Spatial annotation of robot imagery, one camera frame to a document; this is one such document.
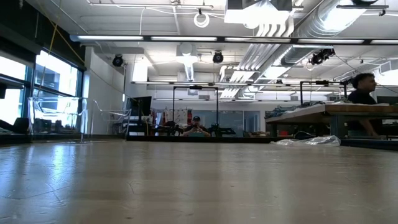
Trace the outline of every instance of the red object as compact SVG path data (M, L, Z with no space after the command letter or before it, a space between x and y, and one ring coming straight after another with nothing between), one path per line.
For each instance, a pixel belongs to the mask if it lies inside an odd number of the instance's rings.
M288 136L289 132L288 131L279 131L279 135L281 136Z

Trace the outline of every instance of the man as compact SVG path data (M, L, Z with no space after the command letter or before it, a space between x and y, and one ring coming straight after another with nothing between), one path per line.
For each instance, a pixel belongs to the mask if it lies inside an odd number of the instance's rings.
M198 116L195 116L192 119L192 125L187 127L184 130L184 133L182 134L182 136L184 136L184 137L194 136L197 133L201 133L200 135L204 135L205 137L210 137L211 136L208 133L207 129L200 125L200 118Z
M353 103L360 103L365 105L375 105L376 101L370 96L370 93L376 89L376 81L372 73L362 73L357 75L353 80L353 86L356 89L352 92L348 100ZM379 139L378 132L382 129L382 120L368 120L350 121L348 124L349 136L370 136Z

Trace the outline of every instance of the clear plastic sheet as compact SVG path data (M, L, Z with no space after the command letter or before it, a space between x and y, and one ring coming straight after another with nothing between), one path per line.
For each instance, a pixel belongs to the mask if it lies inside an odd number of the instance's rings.
M327 136L327 137L316 137L307 140L297 140L297 139L284 139L275 142L274 144L280 146L330 146L330 147L337 147L340 146L341 141L336 136Z

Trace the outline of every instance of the wooden floor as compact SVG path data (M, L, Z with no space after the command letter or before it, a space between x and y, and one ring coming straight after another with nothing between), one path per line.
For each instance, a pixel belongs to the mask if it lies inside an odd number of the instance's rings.
M118 141L2 147L0 223L398 223L398 153Z

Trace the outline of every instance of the cap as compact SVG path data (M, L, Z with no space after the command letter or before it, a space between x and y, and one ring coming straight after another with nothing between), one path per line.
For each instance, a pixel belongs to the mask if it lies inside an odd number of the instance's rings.
M199 118L198 116L194 116L194 117L192 118L192 121L200 121L200 118Z

